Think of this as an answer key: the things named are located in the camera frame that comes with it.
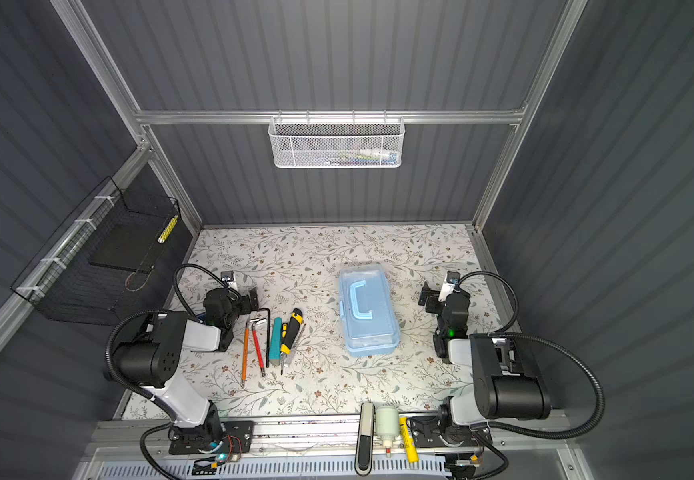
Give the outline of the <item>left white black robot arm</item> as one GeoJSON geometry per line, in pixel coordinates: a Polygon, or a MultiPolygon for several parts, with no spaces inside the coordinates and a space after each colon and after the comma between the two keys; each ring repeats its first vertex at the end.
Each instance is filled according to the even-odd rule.
{"type": "Polygon", "coordinates": [[[258,294],[231,288],[206,293],[205,312],[157,310],[121,321],[105,348],[106,376],[167,413],[174,434],[219,442],[225,437],[215,404],[192,386],[180,369],[181,352],[225,352],[234,324],[258,309],[258,294]]]}

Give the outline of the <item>black hex key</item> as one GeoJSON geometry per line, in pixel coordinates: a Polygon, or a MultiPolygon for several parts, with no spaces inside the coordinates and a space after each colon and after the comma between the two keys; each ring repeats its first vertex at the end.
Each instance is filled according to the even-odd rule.
{"type": "Polygon", "coordinates": [[[257,311],[263,312],[266,314],[265,368],[269,368],[269,366],[270,366],[271,332],[272,332],[271,310],[267,307],[258,307],[257,311]]]}

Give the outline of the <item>teal utility knife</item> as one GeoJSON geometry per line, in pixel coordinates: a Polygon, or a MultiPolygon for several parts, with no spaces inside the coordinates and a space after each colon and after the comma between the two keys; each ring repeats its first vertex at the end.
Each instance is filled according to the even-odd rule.
{"type": "Polygon", "coordinates": [[[272,323],[270,334],[268,366],[274,367],[280,365],[281,358],[281,343],[282,343],[283,321],[280,317],[276,317],[272,323]]]}

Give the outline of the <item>blue plastic tool box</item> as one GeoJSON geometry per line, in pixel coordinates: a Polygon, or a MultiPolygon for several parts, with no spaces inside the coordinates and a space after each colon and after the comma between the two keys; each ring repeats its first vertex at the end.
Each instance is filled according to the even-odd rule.
{"type": "Polygon", "coordinates": [[[393,353],[400,344],[401,329],[384,268],[368,264],[342,269],[338,286],[349,355],[361,358],[393,353]]]}

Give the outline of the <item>small precision screwdriver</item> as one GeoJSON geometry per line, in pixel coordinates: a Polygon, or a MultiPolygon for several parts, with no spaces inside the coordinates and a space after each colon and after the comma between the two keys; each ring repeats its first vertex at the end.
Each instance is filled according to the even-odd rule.
{"type": "Polygon", "coordinates": [[[291,350],[291,353],[290,353],[289,355],[285,356],[284,358],[280,358],[280,373],[281,373],[281,374],[284,373],[285,366],[286,366],[286,365],[290,362],[290,360],[292,359],[293,352],[294,352],[294,350],[295,350],[295,348],[296,348],[296,342],[295,342],[295,344],[294,344],[294,346],[293,346],[293,348],[292,348],[292,350],[291,350]]]}

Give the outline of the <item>red hex key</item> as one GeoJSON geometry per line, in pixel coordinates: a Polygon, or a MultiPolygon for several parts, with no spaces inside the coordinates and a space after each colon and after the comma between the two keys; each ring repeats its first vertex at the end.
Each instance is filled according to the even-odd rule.
{"type": "Polygon", "coordinates": [[[265,367],[265,356],[263,353],[262,345],[261,345],[259,334],[258,334],[258,327],[260,325],[265,325],[266,323],[267,323],[267,321],[265,319],[262,319],[262,318],[252,319],[250,321],[250,330],[251,330],[251,336],[253,339],[254,349],[255,349],[257,361],[259,364],[260,373],[263,377],[267,376],[267,372],[266,372],[266,367],[265,367]]]}

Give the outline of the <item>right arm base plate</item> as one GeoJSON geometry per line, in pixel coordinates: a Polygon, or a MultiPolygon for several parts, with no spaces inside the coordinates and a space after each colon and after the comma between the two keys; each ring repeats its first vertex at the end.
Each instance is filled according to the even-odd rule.
{"type": "Polygon", "coordinates": [[[476,448],[482,447],[478,437],[492,442],[488,428],[471,429],[451,425],[442,428],[436,415],[408,416],[406,424],[417,448],[476,448]]]}

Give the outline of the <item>yellow marker in black basket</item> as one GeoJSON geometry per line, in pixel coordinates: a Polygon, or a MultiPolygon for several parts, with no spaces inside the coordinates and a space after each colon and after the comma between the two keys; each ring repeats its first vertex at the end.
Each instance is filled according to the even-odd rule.
{"type": "Polygon", "coordinates": [[[168,222],[167,225],[163,228],[163,230],[161,231],[160,235],[159,235],[158,238],[157,238],[157,242],[158,242],[159,244],[164,244],[164,243],[168,240],[169,236],[171,235],[171,233],[172,233],[173,230],[175,229],[175,227],[176,227],[176,225],[178,224],[178,222],[179,222],[179,215],[174,215],[174,216],[169,220],[169,222],[168,222]]]}

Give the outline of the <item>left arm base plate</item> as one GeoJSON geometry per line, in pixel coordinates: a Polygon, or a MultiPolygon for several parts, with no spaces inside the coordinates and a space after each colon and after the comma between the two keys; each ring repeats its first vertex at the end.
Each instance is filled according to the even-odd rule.
{"type": "Polygon", "coordinates": [[[220,426],[179,428],[171,427],[171,455],[208,453],[219,447],[218,453],[245,454],[250,452],[255,423],[253,421],[222,421],[220,426]]]}

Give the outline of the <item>white glue bottle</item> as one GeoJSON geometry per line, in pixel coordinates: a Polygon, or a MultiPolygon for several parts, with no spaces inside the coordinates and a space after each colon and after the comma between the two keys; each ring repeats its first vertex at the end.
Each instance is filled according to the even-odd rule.
{"type": "Polygon", "coordinates": [[[392,448],[401,436],[398,409],[388,405],[378,407],[375,428],[386,454],[390,456],[392,448]]]}

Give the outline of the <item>yellow marker on rail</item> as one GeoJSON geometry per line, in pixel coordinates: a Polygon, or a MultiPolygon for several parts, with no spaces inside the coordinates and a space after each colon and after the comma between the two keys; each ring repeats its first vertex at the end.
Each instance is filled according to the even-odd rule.
{"type": "Polygon", "coordinates": [[[412,431],[409,427],[408,418],[400,417],[399,426],[407,461],[410,464],[416,464],[419,462],[419,455],[414,443],[412,431]]]}

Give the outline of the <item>black white handheld device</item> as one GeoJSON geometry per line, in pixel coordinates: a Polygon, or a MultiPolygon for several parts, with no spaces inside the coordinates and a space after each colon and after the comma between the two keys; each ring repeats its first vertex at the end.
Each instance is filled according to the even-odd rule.
{"type": "Polygon", "coordinates": [[[355,452],[355,472],[361,477],[368,476],[373,468],[374,419],[375,405],[364,402],[360,410],[355,452]]]}

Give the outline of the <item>orange pencil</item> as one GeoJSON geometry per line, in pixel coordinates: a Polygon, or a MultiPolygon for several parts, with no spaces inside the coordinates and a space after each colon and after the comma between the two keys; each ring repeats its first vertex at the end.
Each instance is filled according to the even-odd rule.
{"type": "Polygon", "coordinates": [[[242,351],[242,367],[241,367],[241,388],[245,388],[247,375],[248,375],[248,352],[249,352],[249,337],[250,337],[250,323],[251,320],[247,320],[244,328],[243,337],[243,351],[242,351]]]}

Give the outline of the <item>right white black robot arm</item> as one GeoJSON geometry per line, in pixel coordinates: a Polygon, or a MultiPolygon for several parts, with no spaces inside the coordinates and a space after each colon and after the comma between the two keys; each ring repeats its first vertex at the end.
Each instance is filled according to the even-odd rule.
{"type": "Polygon", "coordinates": [[[543,420],[552,410],[550,395],[527,342],[468,334],[470,295],[451,282],[434,290],[422,286],[419,305],[437,318],[433,345],[447,364],[467,367],[472,380],[439,407],[437,430],[479,428],[487,420],[543,420]]]}

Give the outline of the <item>black pad in basket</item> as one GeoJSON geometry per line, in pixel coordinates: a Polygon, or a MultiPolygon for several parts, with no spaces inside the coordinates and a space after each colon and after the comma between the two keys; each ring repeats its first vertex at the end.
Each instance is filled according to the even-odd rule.
{"type": "Polygon", "coordinates": [[[160,231],[155,227],[117,225],[91,254],[89,263],[134,273],[150,273],[165,244],[159,244],[160,231]]]}

